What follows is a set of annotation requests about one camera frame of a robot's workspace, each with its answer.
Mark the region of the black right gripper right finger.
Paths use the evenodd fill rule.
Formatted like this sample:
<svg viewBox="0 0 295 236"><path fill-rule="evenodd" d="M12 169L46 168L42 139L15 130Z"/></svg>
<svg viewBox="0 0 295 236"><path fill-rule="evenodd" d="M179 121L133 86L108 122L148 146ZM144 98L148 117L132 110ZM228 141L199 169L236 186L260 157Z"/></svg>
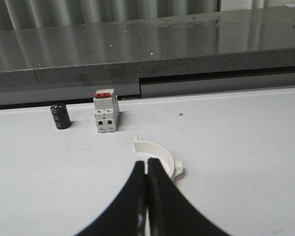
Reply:
<svg viewBox="0 0 295 236"><path fill-rule="evenodd" d="M227 236L182 195L157 158L147 162L147 197L152 236Z"/></svg>

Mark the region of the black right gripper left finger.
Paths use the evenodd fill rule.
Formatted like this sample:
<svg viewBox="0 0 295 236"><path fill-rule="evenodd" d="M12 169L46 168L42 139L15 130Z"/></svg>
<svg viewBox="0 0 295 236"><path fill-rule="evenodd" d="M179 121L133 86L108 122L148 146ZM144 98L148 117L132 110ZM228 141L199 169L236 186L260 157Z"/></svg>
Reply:
<svg viewBox="0 0 295 236"><path fill-rule="evenodd" d="M146 175L137 161L115 199L79 236L143 236L146 225Z"/></svg>

